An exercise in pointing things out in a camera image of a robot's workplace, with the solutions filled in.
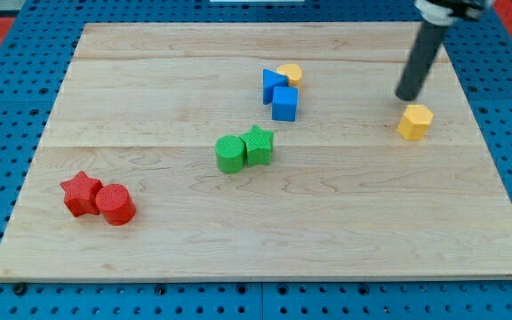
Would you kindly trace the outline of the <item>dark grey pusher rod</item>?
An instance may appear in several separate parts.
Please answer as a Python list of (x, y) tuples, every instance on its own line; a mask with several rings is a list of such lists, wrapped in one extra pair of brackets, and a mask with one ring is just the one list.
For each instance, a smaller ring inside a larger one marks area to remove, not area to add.
[(412, 101), (419, 96), (448, 29), (426, 20), (421, 23), (395, 89), (398, 99)]

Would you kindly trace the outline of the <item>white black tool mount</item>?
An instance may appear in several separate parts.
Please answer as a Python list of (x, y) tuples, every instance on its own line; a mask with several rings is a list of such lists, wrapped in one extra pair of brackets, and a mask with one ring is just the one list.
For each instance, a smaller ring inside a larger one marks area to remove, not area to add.
[(451, 26), (458, 20), (480, 20), (494, 0), (415, 0), (413, 4), (426, 22)]

